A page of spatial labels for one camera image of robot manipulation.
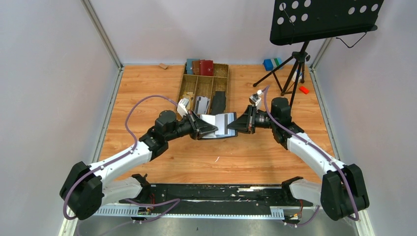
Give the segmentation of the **black card holder with sleeves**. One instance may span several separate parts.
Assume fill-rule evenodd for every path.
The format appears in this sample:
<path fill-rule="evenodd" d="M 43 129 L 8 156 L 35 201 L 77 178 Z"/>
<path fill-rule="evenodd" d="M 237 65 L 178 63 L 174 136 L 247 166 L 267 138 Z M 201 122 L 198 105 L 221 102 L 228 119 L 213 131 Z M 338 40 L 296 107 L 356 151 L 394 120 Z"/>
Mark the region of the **black card holder with sleeves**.
<path fill-rule="evenodd" d="M 227 128 L 229 123 L 237 119 L 236 112 L 217 114 L 214 116 L 216 118 L 215 125 L 218 127 L 218 130 L 215 132 L 216 136 L 218 137 L 217 139 L 225 139 L 238 136 L 237 131 Z"/>

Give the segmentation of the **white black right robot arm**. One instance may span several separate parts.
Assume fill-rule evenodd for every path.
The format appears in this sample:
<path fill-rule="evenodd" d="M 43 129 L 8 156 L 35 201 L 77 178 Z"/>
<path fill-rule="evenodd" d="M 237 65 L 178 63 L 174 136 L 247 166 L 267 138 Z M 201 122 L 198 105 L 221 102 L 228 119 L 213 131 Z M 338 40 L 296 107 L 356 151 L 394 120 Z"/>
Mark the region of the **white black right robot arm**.
<path fill-rule="evenodd" d="M 244 113 L 228 124 L 229 129 L 253 134 L 256 128 L 270 128 L 274 139 L 298 156 L 319 177 L 320 184 L 295 177 L 284 181 L 290 197 L 306 200 L 323 208 L 327 216 L 337 221 L 344 217 L 358 218 L 358 212 L 370 205 L 362 170 L 356 164 L 347 165 L 317 146 L 291 117 L 291 106 L 285 97 L 276 97 L 266 110 L 248 105 Z"/>

